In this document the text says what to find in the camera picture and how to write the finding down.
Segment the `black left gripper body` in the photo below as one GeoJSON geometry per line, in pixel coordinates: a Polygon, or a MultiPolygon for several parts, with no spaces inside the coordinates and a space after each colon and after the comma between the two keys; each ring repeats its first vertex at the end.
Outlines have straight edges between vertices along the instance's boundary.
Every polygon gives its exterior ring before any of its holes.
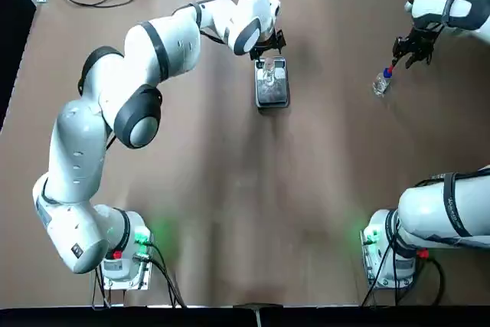
{"type": "Polygon", "coordinates": [[[275,30],[272,31],[271,35],[266,40],[260,42],[260,48],[278,48],[275,30]]]}

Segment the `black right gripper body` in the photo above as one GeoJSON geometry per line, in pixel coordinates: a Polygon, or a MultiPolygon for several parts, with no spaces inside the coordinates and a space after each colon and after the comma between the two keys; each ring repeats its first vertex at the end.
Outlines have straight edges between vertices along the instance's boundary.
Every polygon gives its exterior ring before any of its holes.
{"type": "Polygon", "coordinates": [[[409,33],[409,39],[412,44],[435,44],[440,35],[440,24],[435,24],[430,28],[412,27],[409,33]]]}

